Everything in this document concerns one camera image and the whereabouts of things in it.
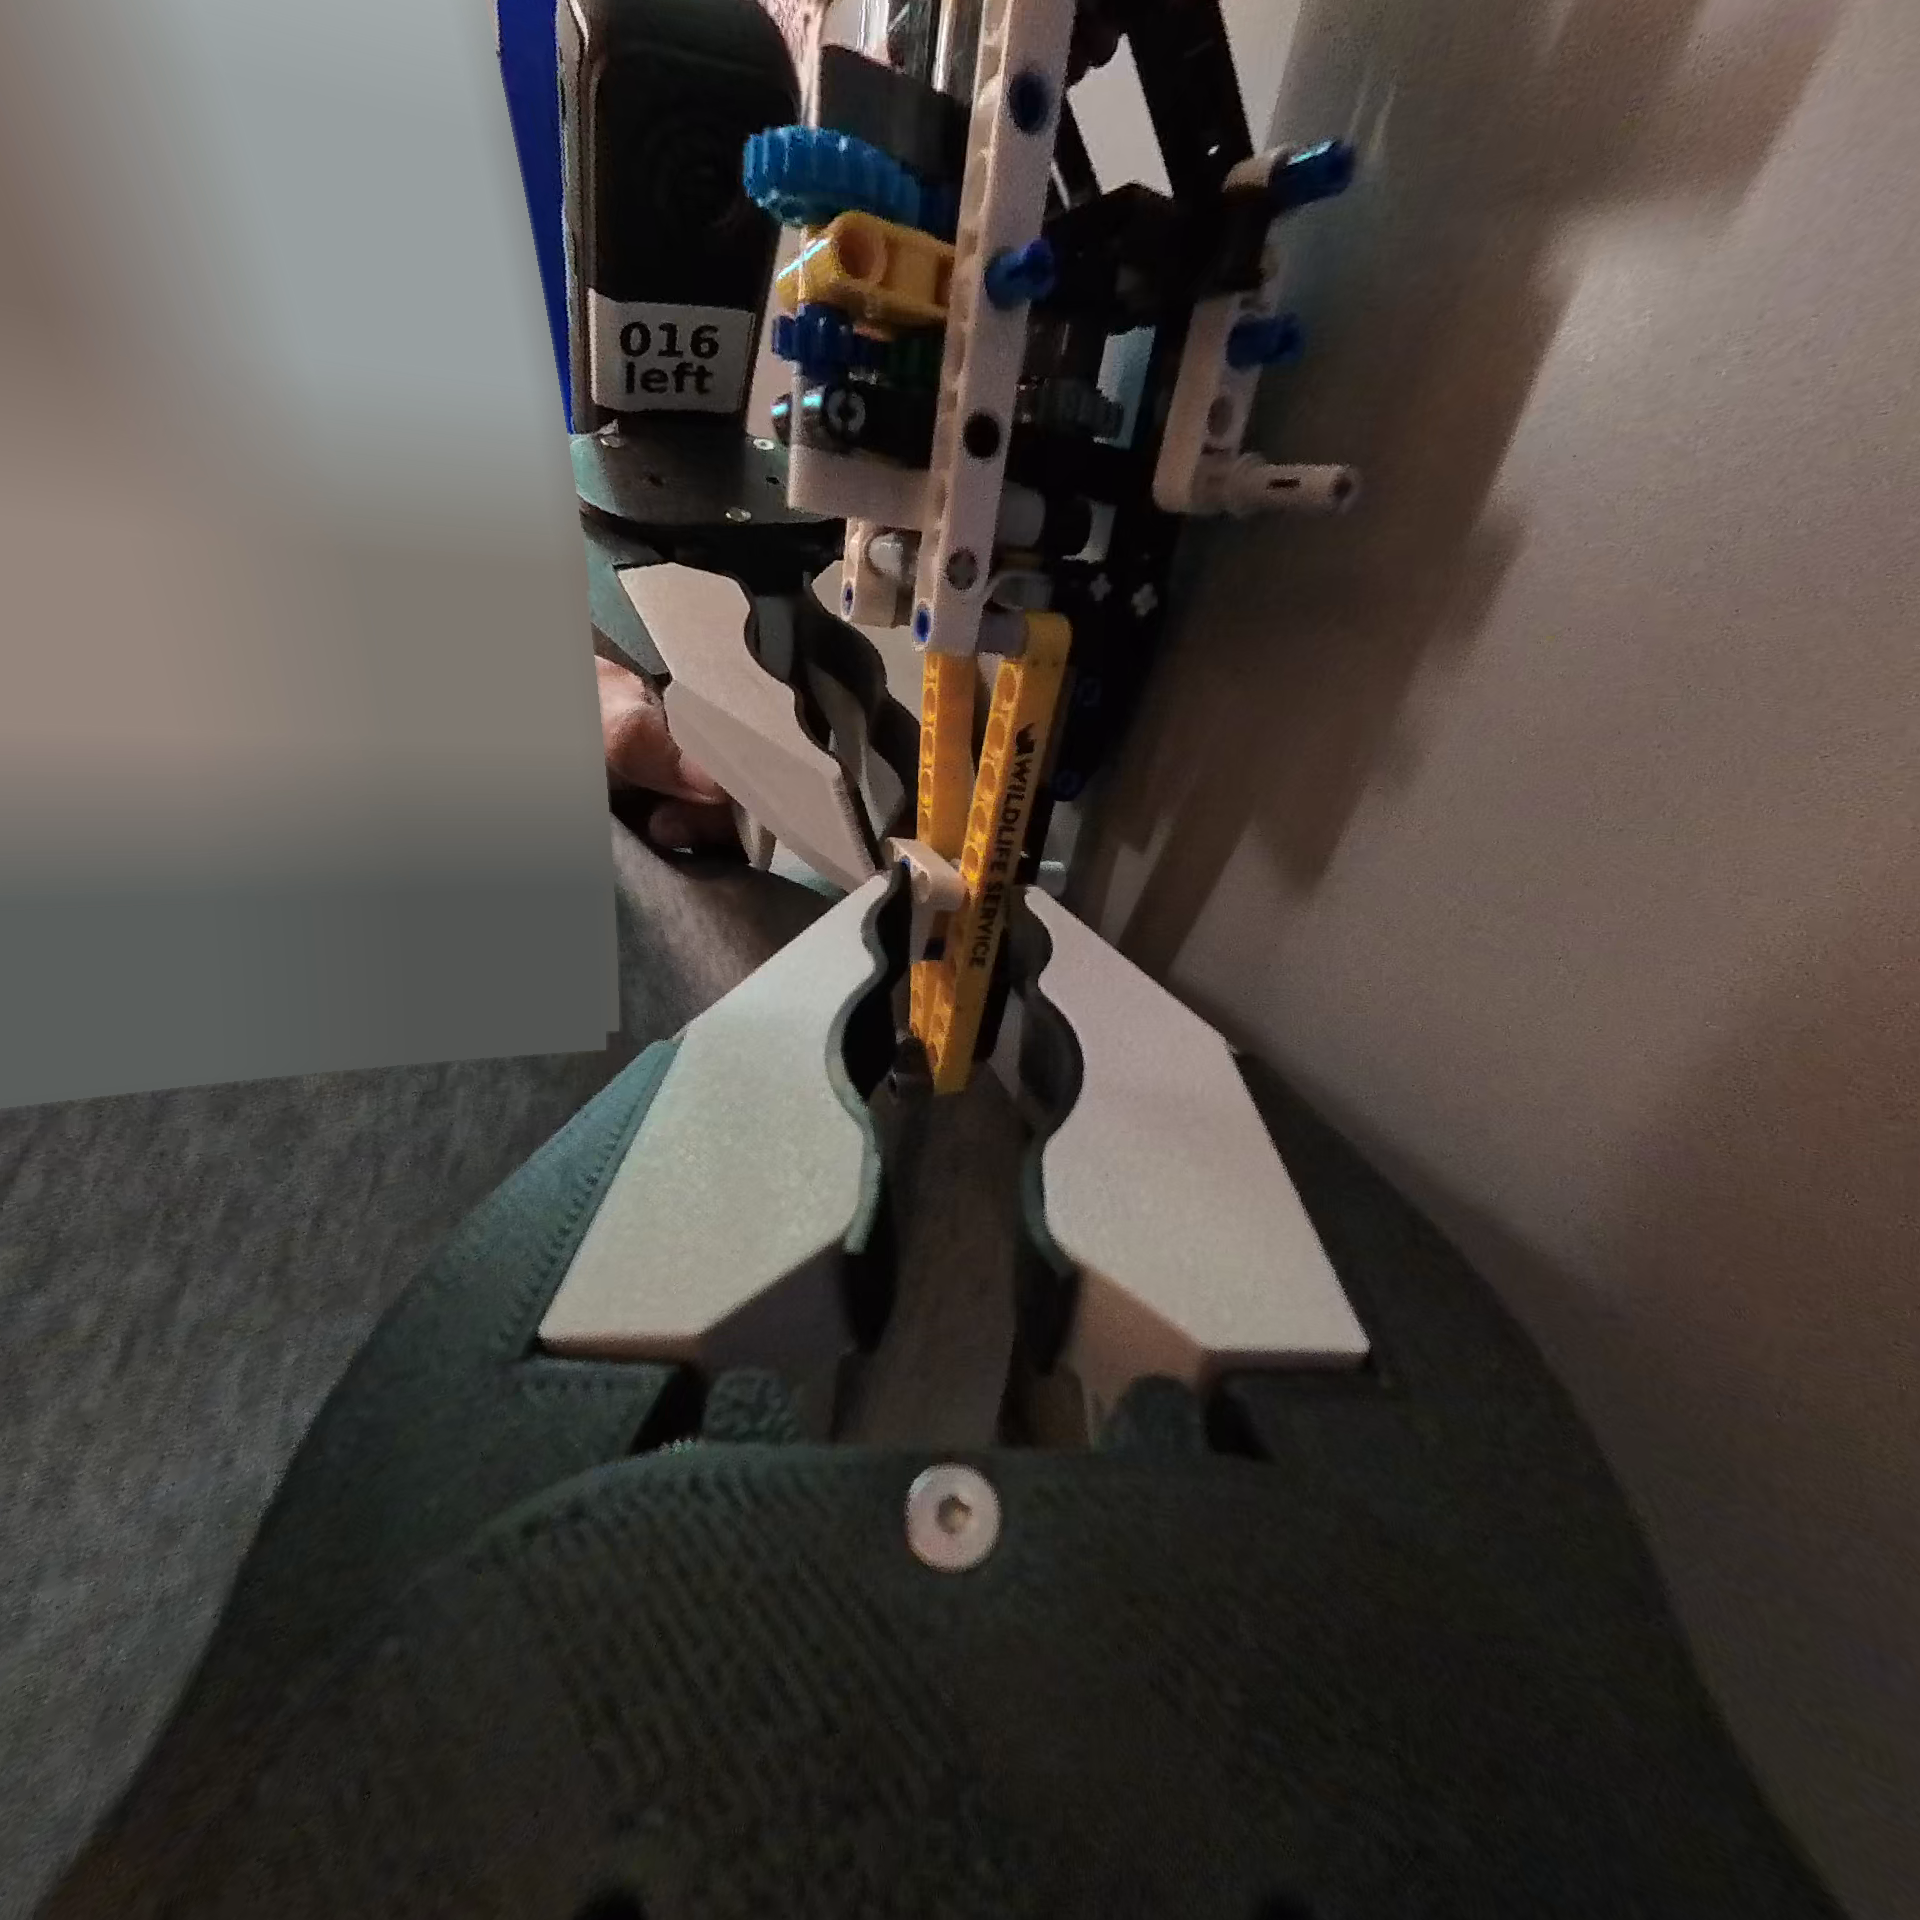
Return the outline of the blue box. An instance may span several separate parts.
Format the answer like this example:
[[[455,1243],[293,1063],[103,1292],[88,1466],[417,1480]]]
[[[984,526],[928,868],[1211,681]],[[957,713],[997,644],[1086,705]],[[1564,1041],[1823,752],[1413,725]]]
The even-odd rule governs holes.
[[[569,228],[562,180],[559,2],[492,2],[497,62],[516,140],[522,200],[532,222],[545,330],[553,335],[562,427],[573,432]]]

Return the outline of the small white lego connector piece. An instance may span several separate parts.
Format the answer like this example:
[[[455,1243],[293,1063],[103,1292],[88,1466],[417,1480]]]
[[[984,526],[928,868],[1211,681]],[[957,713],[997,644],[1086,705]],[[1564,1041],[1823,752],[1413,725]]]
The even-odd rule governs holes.
[[[948,945],[948,924],[965,904],[965,877],[953,860],[922,840],[884,840],[892,868],[907,894],[907,965],[938,962]]]

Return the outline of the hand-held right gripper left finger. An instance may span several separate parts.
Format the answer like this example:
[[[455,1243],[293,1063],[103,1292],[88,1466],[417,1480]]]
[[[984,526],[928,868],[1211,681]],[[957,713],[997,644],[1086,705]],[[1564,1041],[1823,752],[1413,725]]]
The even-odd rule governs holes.
[[[848,1024],[892,979],[883,918],[905,901],[901,871],[873,874],[687,1024],[539,1322],[548,1355],[834,1368],[854,1350],[883,1150]]]

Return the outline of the yellow white lego technic model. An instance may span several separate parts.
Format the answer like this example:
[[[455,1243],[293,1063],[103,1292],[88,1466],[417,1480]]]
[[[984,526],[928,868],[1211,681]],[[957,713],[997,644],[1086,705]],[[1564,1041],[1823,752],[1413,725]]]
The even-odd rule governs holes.
[[[1285,226],[1356,145],[1254,145],[1218,2],[865,2],[741,160],[799,235],[790,502],[843,522],[843,618],[922,660],[911,840],[969,899],[907,1033],[953,1096],[1010,996],[1016,888],[1139,713],[1186,522],[1356,495],[1244,441],[1302,349]]]

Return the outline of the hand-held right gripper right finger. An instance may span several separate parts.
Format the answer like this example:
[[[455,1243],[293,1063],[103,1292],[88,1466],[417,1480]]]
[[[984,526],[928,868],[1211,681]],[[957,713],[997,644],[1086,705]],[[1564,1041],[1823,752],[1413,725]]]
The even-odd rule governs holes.
[[[1068,1378],[1366,1365],[1226,1036],[1043,888],[1022,894],[1016,1002],[1028,1358]]]

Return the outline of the person's left hand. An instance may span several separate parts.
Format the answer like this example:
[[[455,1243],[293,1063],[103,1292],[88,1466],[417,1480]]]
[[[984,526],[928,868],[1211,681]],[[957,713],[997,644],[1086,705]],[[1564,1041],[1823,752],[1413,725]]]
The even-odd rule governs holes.
[[[741,860],[728,791],[678,745],[662,691],[614,660],[593,660],[614,817],[667,860]]]

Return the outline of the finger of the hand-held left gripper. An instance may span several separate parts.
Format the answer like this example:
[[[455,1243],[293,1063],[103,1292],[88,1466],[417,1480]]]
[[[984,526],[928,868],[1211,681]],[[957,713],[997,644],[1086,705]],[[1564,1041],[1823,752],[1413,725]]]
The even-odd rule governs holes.
[[[919,791],[919,719],[894,700],[876,638],[815,588],[754,594],[754,662],[799,708],[801,733],[840,767],[867,854],[907,835]]]
[[[674,741],[815,874],[865,886],[878,868],[873,830],[840,755],[805,730],[795,690],[754,660],[744,584],[691,567],[628,567],[618,588],[662,660]]]

